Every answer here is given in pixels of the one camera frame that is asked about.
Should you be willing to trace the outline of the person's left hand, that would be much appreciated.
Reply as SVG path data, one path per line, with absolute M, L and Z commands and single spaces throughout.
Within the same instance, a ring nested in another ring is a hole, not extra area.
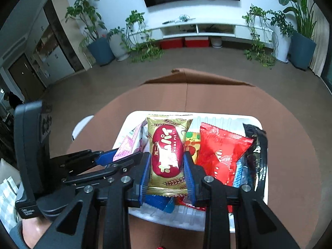
M 52 223 L 44 217 L 22 220 L 22 236 L 29 248 L 34 248 Z

